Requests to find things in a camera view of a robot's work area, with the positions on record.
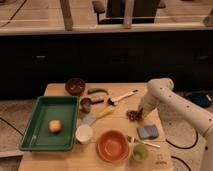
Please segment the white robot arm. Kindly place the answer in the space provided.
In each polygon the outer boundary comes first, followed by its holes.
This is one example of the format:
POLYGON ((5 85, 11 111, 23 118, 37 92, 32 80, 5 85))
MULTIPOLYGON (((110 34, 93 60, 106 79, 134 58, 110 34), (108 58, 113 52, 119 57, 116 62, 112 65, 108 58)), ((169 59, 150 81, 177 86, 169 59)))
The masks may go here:
POLYGON ((160 102, 178 112, 206 140, 200 171, 213 171, 213 113, 174 93, 170 78, 151 79, 146 87, 138 106, 142 117, 149 115, 160 102))

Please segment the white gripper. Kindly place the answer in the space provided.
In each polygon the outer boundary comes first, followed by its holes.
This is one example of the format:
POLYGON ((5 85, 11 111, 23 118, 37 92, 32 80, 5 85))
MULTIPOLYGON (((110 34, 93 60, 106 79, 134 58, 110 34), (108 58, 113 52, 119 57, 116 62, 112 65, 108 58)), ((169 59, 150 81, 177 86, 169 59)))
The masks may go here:
POLYGON ((159 100, 147 92, 140 101, 138 114, 141 119, 146 118, 159 104, 159 100))

